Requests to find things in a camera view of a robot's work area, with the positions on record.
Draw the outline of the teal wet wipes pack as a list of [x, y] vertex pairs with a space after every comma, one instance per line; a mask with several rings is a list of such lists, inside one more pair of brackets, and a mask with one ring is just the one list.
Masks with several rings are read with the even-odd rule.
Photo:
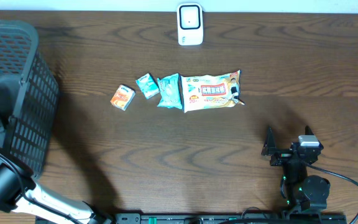
[[180, 75], [176, 73], [157, 79], [161, 94], [160, 102], [157, 105], [158, 107], [183, 109], [179, 89], [179, 77]]

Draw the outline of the small teal tissue pack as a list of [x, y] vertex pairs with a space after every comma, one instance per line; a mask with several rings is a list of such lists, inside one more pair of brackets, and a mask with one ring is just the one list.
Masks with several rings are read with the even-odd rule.
[[140, 88], [146, 99], [149, 99], [160, 93], [158, 85], [149, 73], [138, 78], [135, 82], [137, 83], [138, 87]]

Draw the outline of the orange tissue pack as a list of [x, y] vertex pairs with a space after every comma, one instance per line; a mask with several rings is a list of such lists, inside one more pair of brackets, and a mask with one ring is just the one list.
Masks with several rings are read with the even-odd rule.
[[135, 91], [133, 89], [125, 85], [119, 85], [110, 103], [116, 108], [125, 111], [134, 97]]

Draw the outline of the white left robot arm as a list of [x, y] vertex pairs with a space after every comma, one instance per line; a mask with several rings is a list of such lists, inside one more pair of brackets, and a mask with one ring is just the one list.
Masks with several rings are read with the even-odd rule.
[[24, 162], [0, 148], [0, 211], [29, 213], [53, 223], [114, 223], [95, 207], [45, 188]]

